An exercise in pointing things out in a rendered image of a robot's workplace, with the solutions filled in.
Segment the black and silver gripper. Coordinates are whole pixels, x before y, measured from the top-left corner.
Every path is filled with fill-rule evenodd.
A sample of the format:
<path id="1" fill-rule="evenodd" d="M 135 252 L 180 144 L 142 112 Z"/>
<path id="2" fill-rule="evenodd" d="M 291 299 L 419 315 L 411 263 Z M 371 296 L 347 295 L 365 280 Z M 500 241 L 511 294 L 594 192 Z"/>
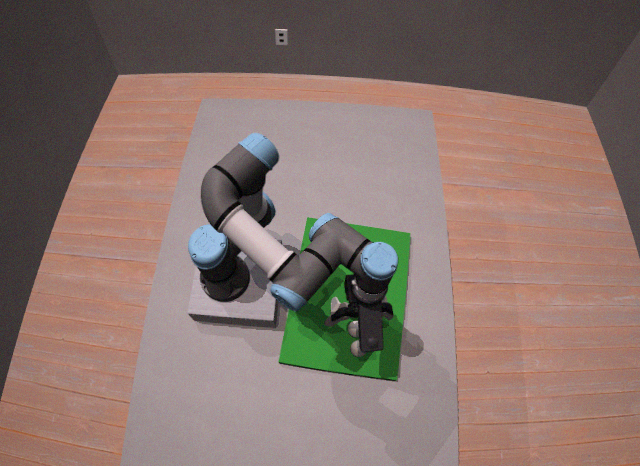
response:
<path id="1" fill-rule="evenodd" d="M 346 299 L 349 301 L 349 304 L 347 302 L 340 303 L 337 297 L 333 297 L 331 300 L 331 315 L 325 320 L 324 322 L 325 326 L 332 327 L 333 325 L 338 324 L 341 321 L 349 319 L 349 317 L 358 318 L 356 299 L 358 299 L 358 302 L 365 305 L 375 305 L 381 302 L 382 300 L 383 300 L 382 302 L 388 302 L 386 298 L 388 287 L 384 295 L 376 301 L 365 301 L 361 299 L 355 293 L 354 285 L 352 285 L 352 280 L 355 280 L 355 277 L 356 277 L 355 274 L 346 275 L 345 281 L 344 281 Z M 352 286 L 352 290 L 351 290 L 351 286 Z M 385 303 L 385 304 L 382 303 L 382 309 L 383 309 L 382 316 L 385 317 L 385 319 L 391 320 L 394 317 L 393 308 L 390 303 Z"/>

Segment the green flat mat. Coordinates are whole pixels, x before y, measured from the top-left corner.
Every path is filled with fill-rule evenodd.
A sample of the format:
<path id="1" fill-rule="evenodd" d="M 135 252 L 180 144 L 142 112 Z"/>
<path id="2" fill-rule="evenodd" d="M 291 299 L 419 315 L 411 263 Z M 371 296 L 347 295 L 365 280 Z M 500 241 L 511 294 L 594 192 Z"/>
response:
<path id="1" fill-rule="evenodd" d="M 348 223 L 346 223 L 348 224 Z M 382 317 L 384 349 L 354 356 L 350 347 L 359 340 L 348 333 L 348 325 L 358 318 L 350 318 L 325 326 L 331 315 L 331 300 L 340 303 L 346 299 L 344 281 L 354 274 L 342 264 L 316 291 L 299 311 L 288 311 L 279 361 L 281 364 L 333 372 L 339 374 L 397 381 L 402 340 L 410 233 L 355 224 L 348 224 L 370 241 L 384 242 L 394 248 L 398 266 L 389 285 L 386 297 L 392 305 L 394 317 Z"/>

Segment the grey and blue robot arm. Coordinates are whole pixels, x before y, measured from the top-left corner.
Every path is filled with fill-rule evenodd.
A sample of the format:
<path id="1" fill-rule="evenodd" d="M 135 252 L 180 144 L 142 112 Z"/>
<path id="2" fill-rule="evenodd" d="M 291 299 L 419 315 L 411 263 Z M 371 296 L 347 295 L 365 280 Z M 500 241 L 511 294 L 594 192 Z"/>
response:
<path id="1" fill-rule="evenodd" d="M 371 242 L 331 213 L 314 223 L 311 243 L 299 256 L 264 229 L 276 209 L 262 188 L 278 161 L 274 144 L 252 133 L 205 174 L 201 203 L 211 225 L 196 229 L 188 242 L 205 293 L 229 302 L 246 291 L 250 273 L 237 256 L 242 251 L 267 274 L 272 296 L 292 311 L 306 305 L 340 264 L 357 275 L 352 285 L 361 299 L 380 299 L 398 265 L 389 244 Z M 382 301 L 372 306 L 357 301 L 357 309 L 361 352 L 383 350 Z"/>

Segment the grey shiny ball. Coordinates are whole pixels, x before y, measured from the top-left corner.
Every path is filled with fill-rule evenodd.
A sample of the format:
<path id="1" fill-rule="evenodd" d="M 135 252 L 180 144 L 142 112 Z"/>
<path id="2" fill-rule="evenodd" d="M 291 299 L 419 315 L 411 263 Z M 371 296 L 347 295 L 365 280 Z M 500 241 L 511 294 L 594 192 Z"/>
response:
<path id="1" fill-rule="evenodd" d="M 359 348 L 359 340 L 356 340 L 351 344 L 350 351 L 356 357 L 362 357 L 367 353 L 367 352 L 365 353 L 361 352 Z"/>
<path id="2" fill-rule="evenodd" d="M 348 333 L 352 337 L 359 337 L 358 321 L 352 321 L 348 326 Z"/>

